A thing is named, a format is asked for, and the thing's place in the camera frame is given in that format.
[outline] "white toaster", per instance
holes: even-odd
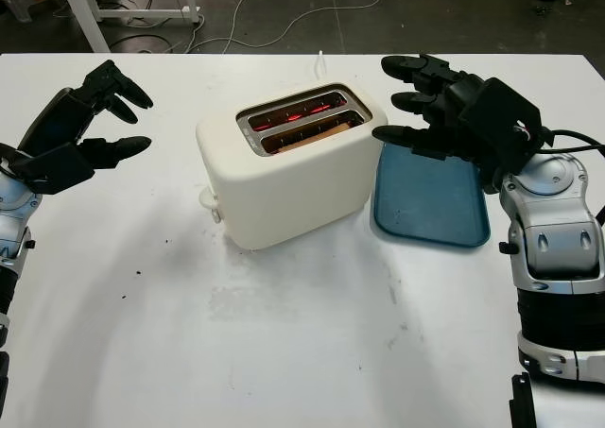
[[[323,80],[198,124],[210,179],[199,200],[241,248],[259,249],[363,207],[382,148],[382,110],[350,83]]]

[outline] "toaster slot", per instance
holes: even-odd
[[[319,94],[286,106],[280,106],[274,110],[264,111],[249,118],[249,124],[255,132],[261,132],[270,128],[291,123],[323,111],[329,111],[341,107],[347,103],[344,96],[336,91]]]
[[[278,154],[336,135],[363,123],[364,119],[357,111],[341,111],[317,120],[309,118],[309,121],[302,126],[264,137],[261,144],[268,154]]]

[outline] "table surface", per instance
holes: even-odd
[[[444,57],[502,78],[548,127],[605,140],[605,81],[584,57]],[[2,142],[17,144],[58,89],[78,86],[104,58],[1,56]],[[101,113],[87,136],[145,134],[153,144],[46,197],[31,218],[38,246],[10,310],[4,426],[510,427],[519,317],[497,250],[509,225],[497,197],[487,198],[493,237],[478,249],[389,239],[372,227],[368,203],[273,248],[241,250],[198,204],[207,175],[196,123],[251,92],[269,99],[314,79],[316,58],[112,58],[155,106],[137,111],[137,125]],[[393,124],[424,126],[390,105],[411,87],[385,76],[379,56],[326,62]],[[592,175],[603,170],[597,153],[581,158]],[[587,199],[593,210],[605,201],[597,178]],[[538,393],[551,418],[541,426],[569,426],[552,403],[569,395]],[[598,426],[602,402],[580,399],[575,426]]]

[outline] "blue tray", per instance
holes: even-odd
[[[376,224],[396,236],[461,247],[490,238],[477,171],[458,158],[438,161],[385,145],[373,205]]]

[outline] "robotic arm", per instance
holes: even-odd
[[[80,88],[65,88],[50,101],[26,132],[19,146],[0,144],[0,348],[9,333],[7,313],[27,252],[35,242],[27,220],[43,194],[56,194],[93,176],[96,169],[115,168],[147,149],[147,137],[129,137],[108,143],[83,140],[93,118],[108,110],[136,123],[132,110],[117,96],[143,109],[153,105],[145,92],[125,77],[113,61],[94,69]],[[0,414],[7,393],[9,355],[0,352]]]
[[[507,242],[518,294],[521,365],[531,376],[605,384],[605,252],[603,234],[586,206],[588,175],[568,152],[603,146],[582,134],[549,130],[529,101],[497,78],[455,72],[446,61],[420,55],[386,57],[383,70],[413,83],[417,93],[391,98],[422,114],[429,128],[383,126],[374,137],[415,154],[458,156],[479,170],[483,189],[499,193],[510,218]],[[589,143],[553,146],[557,135]],[[529,377],[513,378],[513,426],[535,426]]]

